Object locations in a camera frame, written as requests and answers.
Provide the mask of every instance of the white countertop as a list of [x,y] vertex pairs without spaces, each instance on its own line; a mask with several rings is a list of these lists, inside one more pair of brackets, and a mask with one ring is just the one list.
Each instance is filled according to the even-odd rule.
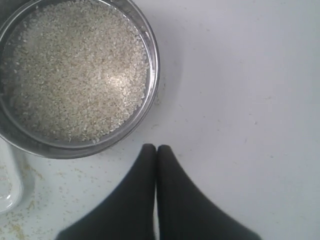
[[101,154],[27,155],[0,240],[53,240],[116,187],[143,143],[171,145],[205,195],[264,240],[319,240],[320,2],[135,2],[159,44],[155,105]]

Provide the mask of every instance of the white plastic container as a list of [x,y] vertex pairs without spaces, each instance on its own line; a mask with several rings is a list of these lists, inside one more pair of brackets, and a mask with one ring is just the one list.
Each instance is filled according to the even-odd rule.
[[0,138],[0,214],[16,207],[23,195],[18,160],[23,153]]

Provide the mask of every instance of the metal bowl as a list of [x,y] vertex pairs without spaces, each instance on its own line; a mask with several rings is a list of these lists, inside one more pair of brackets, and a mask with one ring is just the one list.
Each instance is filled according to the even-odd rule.
[[[6,42],[13,29],[29,14],[36,9],[50,4],[64,2],[65,0],[36,0],[30,1],[18,8],[2,25],[0,29],[0,60]],[[140,9],[130,0],[97,0],[111,5],[129,18],[140,33],[144,42],[149,70],[147,73],[145,98],[142,105],[133,115],[115,131],[100,138],[98,143],[86,142],[58,142],[49,141],[25,129],[8,111],[8,100],[3,97],[0,72],[0,137],[28,153],[46,158],[72,159],[90,156],[113,146],[128,136],[143,120],[148,113],[158,90],[159,84],[159,51],[155,35]]]

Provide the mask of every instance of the white container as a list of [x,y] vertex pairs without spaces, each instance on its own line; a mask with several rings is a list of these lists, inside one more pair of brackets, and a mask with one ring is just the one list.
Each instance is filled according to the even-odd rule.
[[23,195],[22,176],[18,160],[23,155],[0,138],[0,214],[16,207]]

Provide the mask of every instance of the white rice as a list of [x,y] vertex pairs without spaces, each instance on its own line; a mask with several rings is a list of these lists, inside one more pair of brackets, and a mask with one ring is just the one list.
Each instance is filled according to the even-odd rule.
[[3,83],[27,129],[97,143],[141,106],[147,53],[121,12],[68,1],[39,8],[21,24],[13,57],[2,61],[14,65],[18,77]]

